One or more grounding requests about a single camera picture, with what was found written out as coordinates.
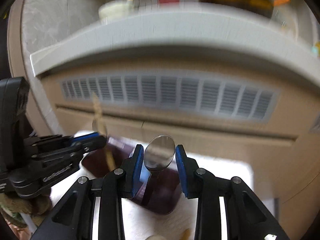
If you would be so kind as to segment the wooden chopstick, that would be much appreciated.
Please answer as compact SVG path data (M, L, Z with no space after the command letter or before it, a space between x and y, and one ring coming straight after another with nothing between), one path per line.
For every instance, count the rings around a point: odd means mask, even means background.
M190 236L191 236L191 230L185 229L180 236L180 240L188 240L190 238Z

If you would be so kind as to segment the white plastic spoon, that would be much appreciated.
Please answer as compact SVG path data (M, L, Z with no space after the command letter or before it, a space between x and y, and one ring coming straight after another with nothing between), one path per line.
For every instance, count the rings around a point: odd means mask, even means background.
M151 235L145 240L167 240L167 239L161 235Z

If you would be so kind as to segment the white lace tablecloth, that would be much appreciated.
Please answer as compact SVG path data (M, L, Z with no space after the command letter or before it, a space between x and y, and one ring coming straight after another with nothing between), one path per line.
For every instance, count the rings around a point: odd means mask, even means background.
M132 148L130 155L133 154L137 144L143 145L145 149L148 145L147 142L121 137L110 138L108 142L121 150L124 150L124 147L129 147L129 150ZM81 176L94 179L94 174L102 171L102 168L98 168L98 164L102 164L102 161L96 160L99 155L100 153L92 153L89 156L93 156L93 167L89 167L89 164L80 164L79 171L52 187L50 198L53 205L61 199L76 179ZM253 171L249 164L196 153L187 153L187 155L194 158L200 167L212 172L215 176L225 179L239 176L250 188L253 188ZM158 187L154 190L146 207L140 206L138 201L142 200L144 184L133 200L121 200L125 239L147 239L152 235L161 235L162 239L181 239L185 230L189 230L187 239L193 239L197 200L187 200L182 193L175 158L170 166L159 175L157 183ZM94 200L92 239L98 239L99 206L100 197L97 197Z

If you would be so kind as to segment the grey ventilation grille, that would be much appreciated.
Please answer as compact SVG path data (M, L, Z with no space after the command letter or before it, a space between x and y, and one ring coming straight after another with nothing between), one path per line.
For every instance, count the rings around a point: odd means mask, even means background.
M243 79L195 70L147 69L65 77L64 99L104 105L146 107L219 119L268 122L279 91Z

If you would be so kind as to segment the grey kitchen countertop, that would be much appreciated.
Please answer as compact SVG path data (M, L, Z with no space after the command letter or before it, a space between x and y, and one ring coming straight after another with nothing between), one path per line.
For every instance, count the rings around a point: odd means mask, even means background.
M263 16L204 3L146 7L98 21L30 56L34 76L82 64L139 57L213 59L277 72L319 85L319 59L308 45Z

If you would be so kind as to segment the metal spoon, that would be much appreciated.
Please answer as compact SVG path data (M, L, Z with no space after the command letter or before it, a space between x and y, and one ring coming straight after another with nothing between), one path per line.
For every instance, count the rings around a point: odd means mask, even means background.
M147 206L156 187L159 174L172 162L175 154L175 142L169 135L159 135L153 138L144 152L144 165L150 172L145 187L142 206Z

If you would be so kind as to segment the white ceramic bowl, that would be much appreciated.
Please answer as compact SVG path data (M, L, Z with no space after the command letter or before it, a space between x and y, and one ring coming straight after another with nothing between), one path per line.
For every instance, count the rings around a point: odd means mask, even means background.
M109 23L130 16L135 10L134 0L114 0L98 9L99 20Z

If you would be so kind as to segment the wooden spatula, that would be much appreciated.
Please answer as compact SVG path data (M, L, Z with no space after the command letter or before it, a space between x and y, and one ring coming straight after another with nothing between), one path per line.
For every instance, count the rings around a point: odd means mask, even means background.
M103 135L106 138L106 141L108 141L107 127L103 120L103 111L101 109L99 98L95 92L91 93L91 98L92 98L93 109L94 109L94 118L92 121L92 128L94 131L98 132L100 135ZM108 150L107 146L105 146L103 152L104 152L104 157L105 157L109 171L115 170L116 164L115 164L111 150Z

